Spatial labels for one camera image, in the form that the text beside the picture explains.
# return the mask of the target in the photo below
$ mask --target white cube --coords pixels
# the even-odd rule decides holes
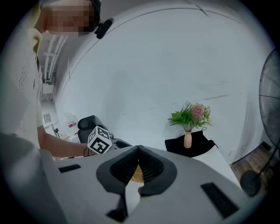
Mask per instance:
[[[96,126],[88,136],[87,147],[97,154],[103,154],[112,146],[109,131]]]

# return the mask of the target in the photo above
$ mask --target woven object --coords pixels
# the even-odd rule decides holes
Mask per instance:
[[[131,178],[131,181],[134,181],[134,182],[137,182],[137,183],[144,183],[143,173],[142,173],[142,170],[141,170],[139,165],[137,166],[136,171]]]

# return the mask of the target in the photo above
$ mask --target black rectangular slot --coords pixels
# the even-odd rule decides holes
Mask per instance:
[[[58,168],[61,173],[69,172],[81,168],[78,164]]]
[[[227,218],[238,210],[236,205],[234,205],[214,183],[202,184],[201,188],[207,194],[223,218]]]

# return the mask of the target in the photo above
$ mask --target pink vase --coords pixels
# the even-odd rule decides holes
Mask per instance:
[[[192,146],[192,133],[186,132],[184,138],[184,147],[189,149]]]

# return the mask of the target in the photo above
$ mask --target fan base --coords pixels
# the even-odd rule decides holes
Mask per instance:
[[[245,191],[249,197],[255,196],[261,189],[261,178],[257,177],[255,180],[253,180],[257,174],[257,172],[249,170],[246,171],[240,179],[240,185],[243,191]]]

